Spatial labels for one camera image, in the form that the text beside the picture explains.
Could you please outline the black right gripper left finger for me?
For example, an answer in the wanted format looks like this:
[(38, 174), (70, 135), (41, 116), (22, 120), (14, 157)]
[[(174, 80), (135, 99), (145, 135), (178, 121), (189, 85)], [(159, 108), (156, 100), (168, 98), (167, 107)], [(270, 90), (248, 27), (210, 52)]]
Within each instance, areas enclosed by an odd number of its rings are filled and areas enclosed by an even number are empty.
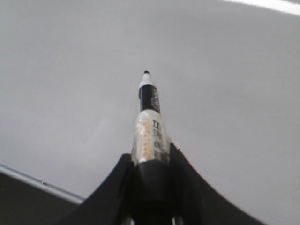
[(122, 225), (127, 223), (129, 186), (133, 168), (130, 154), (122, 154), (102, 184), (56, 224)]

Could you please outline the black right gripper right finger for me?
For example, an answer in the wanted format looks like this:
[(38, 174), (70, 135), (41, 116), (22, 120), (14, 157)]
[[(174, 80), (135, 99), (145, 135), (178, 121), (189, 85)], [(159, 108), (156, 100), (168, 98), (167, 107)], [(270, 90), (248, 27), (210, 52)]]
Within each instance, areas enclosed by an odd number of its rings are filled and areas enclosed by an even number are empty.
[(170, 169), (175, 184), (177, 225), (263, 225), (216, 191), (173, 143)]

